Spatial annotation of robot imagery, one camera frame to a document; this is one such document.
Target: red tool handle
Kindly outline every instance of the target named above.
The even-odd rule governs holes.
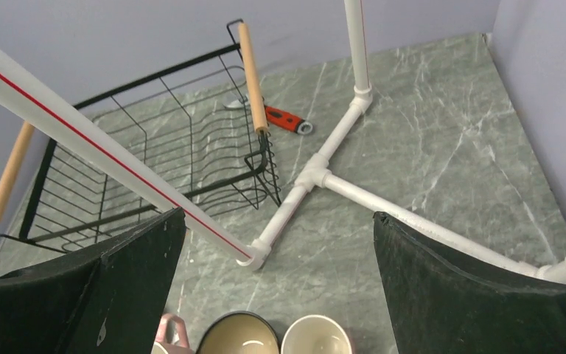
[[[265,108],[265,116],[268,122],[276,125],[277,127],[301,135],[310,132],[310,130],[307,131],[305,127],[311,126],[311,123],[305,121],[301,117],[295,116],[290,112],[286,112],[274,107],[270,107],[269,105],[265,105],[264,108]]]

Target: black metal wire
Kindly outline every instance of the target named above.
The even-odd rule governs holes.
[[[268,198],[277,205],[281,203],[269,136],[263,133],[254,136],[250,110],[246,106],[235,111],[216,109],[217,103],[222,105],[227,99],[225,95],[231,92],[241,97],[241,88],[245,86],[244,80],[238,82],[231,74],[232,70],[243,74],[243,68],[228,65],[223,59],[232,52],[242,59],[240,46],[230,28],[239,22],[241,20],[227,26],[232,45],[75,106],[82,109],[92,104],[111,103],[115,108],[108,107],[91,121],[187,198],[195,199],[210,216],[246,207],[258,209]],[[217,61],[222,68],[176,85],[169,84],[171,74],[209,60]],[[193,91],[188,90],[191,85],[223,78],[228,85],[186,94]],[[126,92],[132,95],[134,89],[157,80],[163,90],[134,100],[121,98],[119,102],[116,98]],[[142,105],[155,104],[160,105],[156,112],[136,113]],[[142,132],[139,138],[127,136],[132,128]],[[52,140],[25,213],[25,229],[18,237],[2,237],[64,253],[112,237],[158,213],[154,206],[146,204],[97,166]]]

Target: black metal frame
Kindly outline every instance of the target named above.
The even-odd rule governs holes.
[[[74,107],[77,110],[80,110],[80,109],[89,107],[90,105],[93,105],[95,103],[99,103],[103,100],[113,99],[113,97],[116,96],[117,94],[121,94],[123,92],[134,89],[138,86],[144,85],[146,83],[150,83],[154,80],[161,79],[162,77],[165,77],[169,74],[179,72],[180,70],[189,68],[190,66],[194,66],[196,64],[199,64],[199,63],[202,63],[202,62],[214,59],[214,58],[219,58],[222,61],[221,56],[228,54],[230,52],[237,52],[238,55],[240,56],[240,58],[242,58],[242,53],[240,51],[240,44],[236,42],[235,37],[233,36],[233,34],[231,32],[231,26],[234,25],[234,24],[237,24],[239,22],[242,22],[242,20],[240,19],[240,20],[232,21],[232,22],[228,23],[227,26],[226,26],[228,33],[229,33],[229,35],[230,35],[230,37],[233,41],[232,45],[225,46],[223,48],[214,50],[212,52],[198,56],[196,58],[185,61],[183,63],[179,63],[177,65],[174,65],[174,66],[171,66],[169,68],[160,70],[160,71],[155,72],[153,74],[149,74],[145,77],[139,78],[138,80],[134,80],[130,83],[126,83],[126,84],[124,84],[120,87],[111,89],[107,92],[103,92],[101,94],[98,94],[97,96],[94,96],[94,97],[89,98],[85,101],[82,101],[81,103],[74,105]],[[228,68],[224,64],[224,62],[223,62],[223,65],[225,66],[225,70],[228,72]],[[244,107],[244,110],[245,110],[245,114],[248,114],[246,107]],[[255,209],[258,209],[260,201],[257,201],[257,203],[254,204],[252,201],[249,201],[243,195],[242,191],[238,190],[237,187],[234,186],[234,184],[236,184],[239,181],[246,180],[247,178],[255,178],[259,182],[259,184],[261,185],[263,190],[266,192],[267,196],[269,196],[276,203],[277,206],[280,205],[281,204],[281,199],[279,197],[280,187],[276,183],[278,176],[275,174],[275,170],[274,170],[276,164],[274,164],[274,162],[272,161],[273,153],[270,150],[271,142],[268,140],[268,134],[267,133],[260,133],[258,135],[257,140],[259,142],[259,149],[252,151],[253,149],[251,148],[251,153],[249,153],[248,155],[246,155],[244,157],[244,162],[248,166],[249,171],[241,173],[238,176],[234,176],[234,177],[231,177],[231,178],[225,178],[225,179],[210,183],[210,184],[208,184],[204,187],[192,189],[189,192],[184,193],[184,195],[187,198],[189,198],[190,200],[192,200],[192,198],[194,198],[197,195],[202,195],[204,193],[211,192],[211,191],[214,191],[214,190],[218,190],[218,189],[223,188],[223,187],[232,186],[238,193],[242,194],[242,196],[247,200],[247,202],[251,206],[253,206]],[[53,139],[50,139],[49,143],[48,143],[48,145],[47,145],[47,147],[44,151],[44,155],[43,155],[40,167],[38,169],[38,174],[36,175],[35,182],[33,184],[33,188],[32,188],[32,191],[31,191],[31,194],[30,194],[30,197],[29,197],[29,203],[28,203],[27,208],[26,208],[25,213],[24,213],[24,217],[23,217],[23,221],[22,221],[22,224],[21,224],[20,232],[18,233],[18,237],[13,237],[13,236],[10,236],[10,235],[0,235],[0,237],[5,237],[5,238],[11,239],[11,240],[16,240],[16,241],[19,241],[19,242],[22,242],[22,243],[27,243],[27,244],[38,246],[38,247],[45,248],[45,249],[51,249],[53,251],[58,251],[58,252],[61,252],[61,253],[67,253],[68,251],[66,251],[65,249],[56,249],[56,248],[44,246],[44,245],[41,245],[41,244],[38,244],[38,243],[45,241],[45,240],[54,239],[56,237],[62,237],[63,238],[63,236],[70,235],[70,234],[73,234],[75,232],[81,232],[83,230],[89,230],[89,229],[94,229],[94,228],[96,228],[97,234],[99,234],[98,228],[101,225],[105,225],[107,223],[111,223],[111,222],[114,222],[114,221],[119,221],[121,219],[128,218],[128,217],[131,217],[131,216],[134,216],[134,215],[140,215],[143,212],[148,212],[148,211],[156,209],[155,206],[153,206],[151,204],[142,205],[142,203],[140,203],[140,207],[138,207],[138,208],[128,210],[126,212],[121,212],[119,214],[112,215],[112,216],[109,216],[109,217],[101,218],[102,203],[103,203],[104,198],[105,198],[105,191],[106,191],[107,180],[108,180],[107,175],[105,175],[105,186],[104,186],[104,189],[102,191],[103,196],[101,198],[101,210],[99,211],[99,219],[97,221],[89,222],[89,223],[83,223],[83,224],[76,226],[76,227],[66,228],[66,229],[63,229],[63,230],[58,231],[58,232],[50,232],[48,234],[37,236],[37,237],[29,237],[29,232],[31,231],[31,229],[34,225],[34,221],[35,221],[35,218],[36,218],[36,215],[37,215],[38,205],[41,202],[41,196],[42,196],[43,192],[45,191],[45,183],[46,183],[47,173],[49,172],[49,168],[51,167],[51,163],[54,159],[56,147],[57,147],[57,142]],[[261,161],[258,164],[254,164],[254,158],[256,158],[257,156],[261,157]],[[264,173],[270,173],[272,175],[272,179],[270,181],[267,181],[266,178],[264,178],[262,176]]]

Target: pink mug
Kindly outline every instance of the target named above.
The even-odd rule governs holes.
[[[174,322],[175,324],[175,331],[179,336],[179,345],[170,344],[166,341],[168,322]],[[151,354],[194,354],[189,348],[185,322],[181,317],[172,313],[166,313],[161,317]]]

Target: beige bowl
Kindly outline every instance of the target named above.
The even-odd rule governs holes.
[[[309,315],[287,329],[281,354],[354,354],[354,348],[337,322],[326,316]]]
[[[250,312],[219,318],[205,332],[196,354],[279,354],[272,327]]]

